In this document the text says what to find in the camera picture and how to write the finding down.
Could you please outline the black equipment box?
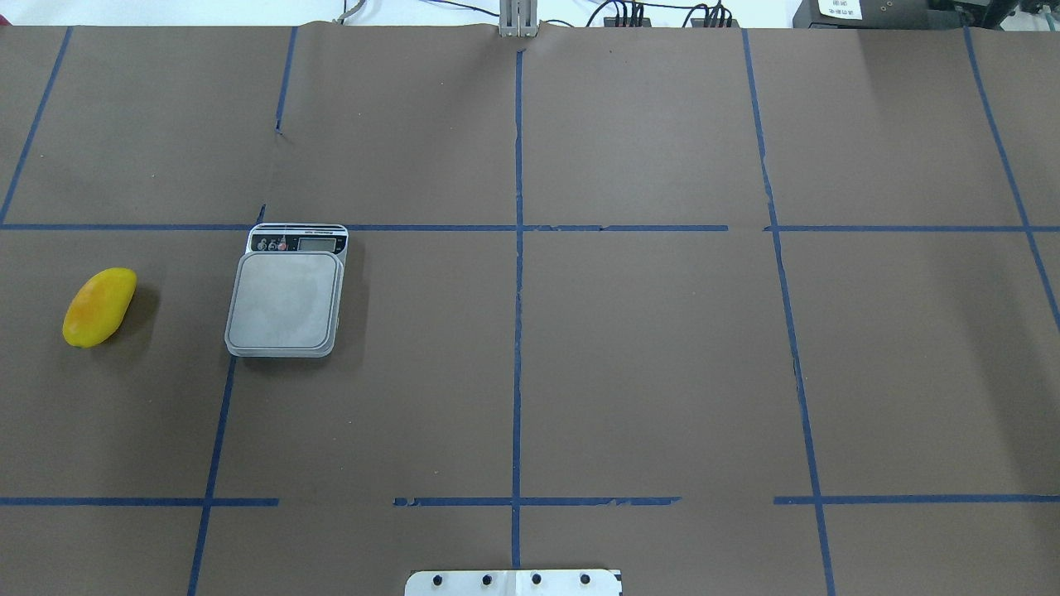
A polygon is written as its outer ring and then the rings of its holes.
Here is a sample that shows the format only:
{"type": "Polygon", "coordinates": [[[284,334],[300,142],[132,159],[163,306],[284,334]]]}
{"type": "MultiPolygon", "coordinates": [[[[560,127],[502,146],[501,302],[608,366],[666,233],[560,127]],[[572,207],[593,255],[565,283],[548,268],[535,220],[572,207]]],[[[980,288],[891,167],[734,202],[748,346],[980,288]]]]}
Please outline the black equipment box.
{"type": "Polygon", "coordinates": [[[997,29],[1019,1],[802,1],[794,29],[997,29]]]}

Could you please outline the black power strip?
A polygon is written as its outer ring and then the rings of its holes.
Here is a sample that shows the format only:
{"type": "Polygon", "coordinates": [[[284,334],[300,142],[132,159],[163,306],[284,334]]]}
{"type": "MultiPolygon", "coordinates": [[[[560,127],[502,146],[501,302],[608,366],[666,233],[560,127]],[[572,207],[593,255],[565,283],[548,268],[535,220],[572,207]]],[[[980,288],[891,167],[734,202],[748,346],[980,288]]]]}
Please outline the black power strip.
{"type": "Polygon", "coordinates": [[[694,5],[687,12],[682,23],[682,29],[738,29],[738,27],[732,11],[722,1],[694,5]]]}
{"type": "Polygon", "coordinates": [[[641,29],[651,27],[650,19],[646,16],[646,5],[634,1],[610,1],[601,5],[614,5],[614,15],[601,17],[602,27],[610,29],[641,29]]]}

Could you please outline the white metal base plate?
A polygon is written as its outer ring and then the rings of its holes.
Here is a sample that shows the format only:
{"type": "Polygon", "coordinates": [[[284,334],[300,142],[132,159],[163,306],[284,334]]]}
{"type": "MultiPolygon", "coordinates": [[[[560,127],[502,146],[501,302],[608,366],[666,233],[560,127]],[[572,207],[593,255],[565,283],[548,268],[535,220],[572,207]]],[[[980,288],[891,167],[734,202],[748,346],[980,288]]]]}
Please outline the white metal base plate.
{"type": "Polygon", "coordinates": [[[622,595],[619,569],[422,569],[405,595],[622,595]]]}

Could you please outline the black power strip left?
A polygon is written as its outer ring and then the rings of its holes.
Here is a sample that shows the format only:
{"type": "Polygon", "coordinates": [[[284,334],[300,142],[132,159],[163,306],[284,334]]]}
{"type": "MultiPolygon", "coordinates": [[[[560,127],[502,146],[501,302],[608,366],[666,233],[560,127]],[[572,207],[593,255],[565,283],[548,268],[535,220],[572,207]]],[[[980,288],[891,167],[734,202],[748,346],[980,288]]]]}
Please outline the black power strip left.
{"type": "Polygon", "coordinates": [[[646,16],[646,5],[634,1],[610,1],[601,5],[614,5],[614,15],[601,17],[602,27],[610,29],[641,29],[651,27],[650,19],[646,16]]]}

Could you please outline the black power strip right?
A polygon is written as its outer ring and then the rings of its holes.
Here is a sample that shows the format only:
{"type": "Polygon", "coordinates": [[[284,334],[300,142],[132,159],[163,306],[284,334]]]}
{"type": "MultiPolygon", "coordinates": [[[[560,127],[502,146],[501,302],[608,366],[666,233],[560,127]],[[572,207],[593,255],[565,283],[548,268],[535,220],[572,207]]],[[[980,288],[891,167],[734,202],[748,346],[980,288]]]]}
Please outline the black power strip right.
{"type": "Polygon", "coordinates": [[[687,12],[682,23],[682,29],[738,29],[738,27],[732,11],[722,1],[694,5],[687,12]]]}

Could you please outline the yellow mango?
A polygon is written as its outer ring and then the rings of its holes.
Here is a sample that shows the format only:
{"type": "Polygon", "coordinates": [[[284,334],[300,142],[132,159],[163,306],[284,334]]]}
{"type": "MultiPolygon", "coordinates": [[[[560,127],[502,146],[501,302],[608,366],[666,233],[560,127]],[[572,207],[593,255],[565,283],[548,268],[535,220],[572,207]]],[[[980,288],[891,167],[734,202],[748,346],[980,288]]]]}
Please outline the yellow mango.
{"type": "Polygon", "coordinates": [[[63,339],[76,348],[105,343],[122,325],[136,288],[137,274],[127,267],[110,267],[91,276],[65,312],[63,339]]]}

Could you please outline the grey aluminium profile post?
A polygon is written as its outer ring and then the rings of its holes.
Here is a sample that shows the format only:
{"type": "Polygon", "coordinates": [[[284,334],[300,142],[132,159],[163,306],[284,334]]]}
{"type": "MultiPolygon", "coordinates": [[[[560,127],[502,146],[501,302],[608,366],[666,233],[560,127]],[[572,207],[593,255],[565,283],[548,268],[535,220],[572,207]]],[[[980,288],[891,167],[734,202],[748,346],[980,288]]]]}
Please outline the grey aluminium profile post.
{"type": "Polygon", "coordinates": [[[499,3],[500,37],[535,37],[540,31],[537,0],[501,0],[499,3]]]}

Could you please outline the silver digital kitchen scale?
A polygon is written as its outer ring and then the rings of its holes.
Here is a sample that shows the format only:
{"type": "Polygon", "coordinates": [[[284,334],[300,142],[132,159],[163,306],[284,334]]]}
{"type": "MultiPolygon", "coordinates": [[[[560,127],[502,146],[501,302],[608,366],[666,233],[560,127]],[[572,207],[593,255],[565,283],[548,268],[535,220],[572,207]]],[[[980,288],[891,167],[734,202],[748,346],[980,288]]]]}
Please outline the silver digital kitchen scale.
{"type": "Polygon", "coordinates": [[[324,358],[340,321],[349,231],[258,223],[238,260],[224,344],[236,358],[324,358]]]}

